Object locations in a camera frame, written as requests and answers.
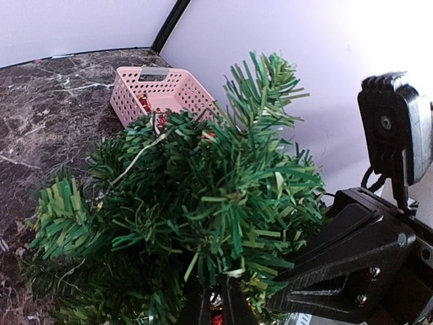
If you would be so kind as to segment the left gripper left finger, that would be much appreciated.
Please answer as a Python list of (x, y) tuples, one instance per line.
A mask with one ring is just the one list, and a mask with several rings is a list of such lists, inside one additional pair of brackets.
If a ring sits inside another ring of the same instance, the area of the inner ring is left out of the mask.
[(185, 292), (186, 301), (180, 316), (178, 325), (210, 325), (210, 296), (212, 289), (209, 282), (190, 280)]

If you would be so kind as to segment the red drum ornament gold trim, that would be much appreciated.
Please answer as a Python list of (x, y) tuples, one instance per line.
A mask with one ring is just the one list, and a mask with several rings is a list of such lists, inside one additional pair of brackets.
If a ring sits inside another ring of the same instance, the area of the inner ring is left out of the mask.
[(212, 307), (210, 310), (210, 324), (211, 325), (223, 325), (223, 308)]

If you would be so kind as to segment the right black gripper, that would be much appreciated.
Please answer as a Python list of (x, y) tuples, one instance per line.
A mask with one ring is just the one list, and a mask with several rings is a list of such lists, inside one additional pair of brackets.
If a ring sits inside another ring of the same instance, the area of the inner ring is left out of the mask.
[(363, 189), (340, 190), (336, 217), (276, 277), (271, 310), (359, 324), (422, 324), (432, 314), (432, 234)]

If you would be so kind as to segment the pink plastic basket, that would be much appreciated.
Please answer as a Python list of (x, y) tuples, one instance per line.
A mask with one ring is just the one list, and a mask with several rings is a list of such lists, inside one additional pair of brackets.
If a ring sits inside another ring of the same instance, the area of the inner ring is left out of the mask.
[(214, 98), (190, 72), (177, 68), (121, 66), (116, 70), (110, 104), (124, 127), (148, 114), (137, 99), (144, 91), (152, 106), (163, 112), (188, 110), (206, 119), (219, 115)]

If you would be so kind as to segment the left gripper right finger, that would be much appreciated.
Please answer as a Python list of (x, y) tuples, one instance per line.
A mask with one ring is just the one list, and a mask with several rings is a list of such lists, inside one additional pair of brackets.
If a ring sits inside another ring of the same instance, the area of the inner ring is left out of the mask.
[(258, 321), (248, 305), (246, 297), (236, 278), (219, 278), (223, 305), (223, 324), (257, 325)]

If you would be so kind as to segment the small green christmas tree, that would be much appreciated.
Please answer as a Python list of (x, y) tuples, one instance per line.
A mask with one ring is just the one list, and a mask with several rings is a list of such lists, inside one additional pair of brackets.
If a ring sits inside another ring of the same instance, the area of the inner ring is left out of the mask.
[(305, 95), (296, 69), (276, 53), (250, 58), (231, 67), (218, 116), (167, 110), (157, 133), (147, 114), (99, 145), (100, 201), (67, 171), (40, 192), (23, 274), (56, 324), (177, 324), (187, 283), (218, 295), (221, 276), (237, 279), (258, 323), (286, 319), (267, 302), (321, 228), (325, 186), (282, 135)]

